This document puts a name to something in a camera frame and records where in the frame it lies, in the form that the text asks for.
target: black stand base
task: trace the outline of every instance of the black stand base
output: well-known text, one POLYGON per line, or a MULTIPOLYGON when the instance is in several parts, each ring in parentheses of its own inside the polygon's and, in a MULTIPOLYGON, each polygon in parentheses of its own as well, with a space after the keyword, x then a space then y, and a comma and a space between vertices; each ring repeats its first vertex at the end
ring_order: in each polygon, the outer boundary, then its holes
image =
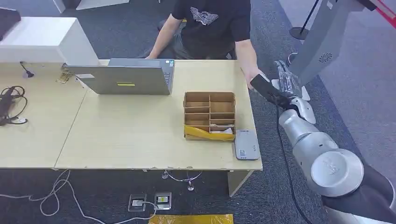
POLYGON ((299 40, 305 40, 307 38, 307 35, 309 33, 309 30, 303 29, 301 32, 301 27, 293 27, 289 30, 289 33, 292 37, 299 39, 299 40))

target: yellow mat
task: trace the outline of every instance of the yellow mat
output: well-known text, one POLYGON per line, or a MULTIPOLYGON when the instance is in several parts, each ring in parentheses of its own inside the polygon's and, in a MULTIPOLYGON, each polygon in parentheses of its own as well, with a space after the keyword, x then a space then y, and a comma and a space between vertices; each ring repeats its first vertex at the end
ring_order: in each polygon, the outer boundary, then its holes
POLYGON ((196 216, 156 215, 149 220, 148 224, 234 224, 234 219, 232 214, 196 216))

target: red stripe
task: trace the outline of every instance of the red stripe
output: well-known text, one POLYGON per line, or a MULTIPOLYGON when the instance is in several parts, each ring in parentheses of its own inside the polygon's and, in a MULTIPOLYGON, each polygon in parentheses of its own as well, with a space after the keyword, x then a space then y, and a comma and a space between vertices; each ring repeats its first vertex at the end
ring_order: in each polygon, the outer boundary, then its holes
MULTIPOLYGON (((379 1, 379 3, 381 4, 381 5, 383 5, 385 8, 387 8, 389 11, 391 11, 392 12, 392 10, 390 10, 390 8, 388 8, 383 2, 381 2, 380 0, 378 0, 379 1)), ((389 17, 387 14, 385 14, 382 10, 380 10, 378 7, 377 7, 377 11, 379 12, 379 14, 381 14, 394 28, 396 28, 396 17, 394 17, 394 18, 391 18, 391 17, 389 17)))

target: cardboard organizer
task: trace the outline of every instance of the cardboard organizer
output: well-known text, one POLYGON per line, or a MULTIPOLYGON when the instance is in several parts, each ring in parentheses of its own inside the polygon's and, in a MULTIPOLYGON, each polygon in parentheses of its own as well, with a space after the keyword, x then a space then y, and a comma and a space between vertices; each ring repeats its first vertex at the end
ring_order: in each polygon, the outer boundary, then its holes
POLYGON ((184 95, 184 137, 187 139, 233 140, 235 136, 235 95, 233 92, 186 92, 184 95), (201 129, 209 135, 228 128, 226 139, 199 137, 186 127, 201 129))

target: black t-shirt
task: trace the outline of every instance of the black t-shirt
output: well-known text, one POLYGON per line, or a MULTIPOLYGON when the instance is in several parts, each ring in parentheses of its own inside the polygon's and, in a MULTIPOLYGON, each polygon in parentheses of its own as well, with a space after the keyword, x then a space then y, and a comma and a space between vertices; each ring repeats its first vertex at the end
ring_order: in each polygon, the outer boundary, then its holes
POLYGON ((193 56, 223 54, 250 39, 250 0, 177 0, 172 16, 187 20, 182 40, 193 56))

